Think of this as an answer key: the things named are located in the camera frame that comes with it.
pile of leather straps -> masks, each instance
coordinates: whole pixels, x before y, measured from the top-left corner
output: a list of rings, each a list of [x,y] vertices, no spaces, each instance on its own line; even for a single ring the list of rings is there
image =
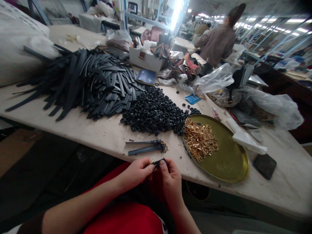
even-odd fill
[[[81,112],[89,112],[87,118],[97,120],[103,115],[112,116],[129,110],[131,103],[145,91],[145,86],[135,81],[134,71],[127,60],[121,60],[98,48],[71,52],[56,46],[60,48],[63,57],[55,60],[43,58],[27,49],[29,53],[49,63],[43,73],[17,85],[35,87],[15,94],[34,93],[6,111],[12,111],[45,94],[48,97],[43,109],[55,105],[49,116],[54,116],[62,109],[56,121],[62,120],[77,106],[82,107]]]

pile of black loops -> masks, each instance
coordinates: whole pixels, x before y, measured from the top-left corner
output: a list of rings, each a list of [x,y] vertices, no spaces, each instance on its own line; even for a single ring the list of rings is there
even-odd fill
[[[185,133],[185,119],[189,116],[189,110],[183,111],[177,107],[163,94],[162,89],[149,86],[137,97],[137,102],[123,114],[120,122],[130,125],[133,132],[148,132],[157,136],[160,131],[173,130],[175,134],[182,136]]]

black leather wallet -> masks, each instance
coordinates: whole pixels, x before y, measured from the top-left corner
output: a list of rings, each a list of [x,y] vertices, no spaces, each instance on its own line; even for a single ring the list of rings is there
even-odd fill
[[[268,154],[258,154],[253,161],[254,168],[267,180],[271,179],[276,165],[276,161]]]

blue booklet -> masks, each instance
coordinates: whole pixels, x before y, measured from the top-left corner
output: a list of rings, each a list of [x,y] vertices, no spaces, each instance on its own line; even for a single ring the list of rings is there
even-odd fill
[[[142,69],[136,76],[136,81],[145,85],[154,85],[156,78],[156,72]]]

forearm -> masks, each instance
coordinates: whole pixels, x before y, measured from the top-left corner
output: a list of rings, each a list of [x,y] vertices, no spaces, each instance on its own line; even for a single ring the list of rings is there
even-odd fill
[[[192,234],[200,234],[192,215],[189,210],[183,203],[179,209],[175,209],[171,211],[173,218],[175,220],[175,227],[177,229],[178,234],[184,233],[192,233]]]
[[[108,203],[122,194],[118,177],[49,209],[43,218],[42,233],[77,233]]]

